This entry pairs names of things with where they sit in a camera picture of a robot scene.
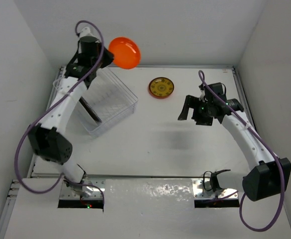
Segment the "yellow patterned plate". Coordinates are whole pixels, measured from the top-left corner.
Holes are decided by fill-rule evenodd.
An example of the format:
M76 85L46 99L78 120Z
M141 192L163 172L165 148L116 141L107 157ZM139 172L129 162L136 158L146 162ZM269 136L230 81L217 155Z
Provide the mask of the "yellow patterned plate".
M159 96L167 95L167 91L175 88L174 83L166 77L158 77L150 81L148 89L151 88L154 93L157 93Z

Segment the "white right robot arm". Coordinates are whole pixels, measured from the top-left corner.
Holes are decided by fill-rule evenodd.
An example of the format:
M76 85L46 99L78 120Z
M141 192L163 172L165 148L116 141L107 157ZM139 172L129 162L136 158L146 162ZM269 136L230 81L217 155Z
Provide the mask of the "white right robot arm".
M211 126L214 119L232 135L243 152L250 172L245 176L231 174L224 170L212 174L213 191L223 186L243 191L251 201L258 201L285 191L291 173L291 162L287 158L275 161L274 156L258 139L251 126L247 126L247 116L237 99L221 103L215 98L202 101L198 97L187 95L179 120L186 120L189 109L193 109L192 119L197 125Z

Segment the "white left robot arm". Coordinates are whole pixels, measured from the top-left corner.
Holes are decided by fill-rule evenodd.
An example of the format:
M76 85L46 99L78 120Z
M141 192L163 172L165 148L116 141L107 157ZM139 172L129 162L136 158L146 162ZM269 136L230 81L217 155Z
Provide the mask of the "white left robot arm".
M112 61L113 54L103 47L100 40L94 36L80 37L52 105L28 133L34 153L53 164L63 174L67 186L80 196L88 194L88 187L84 184L86 172L71 159L73 146L64 133L77 103L96 78L97 70Z

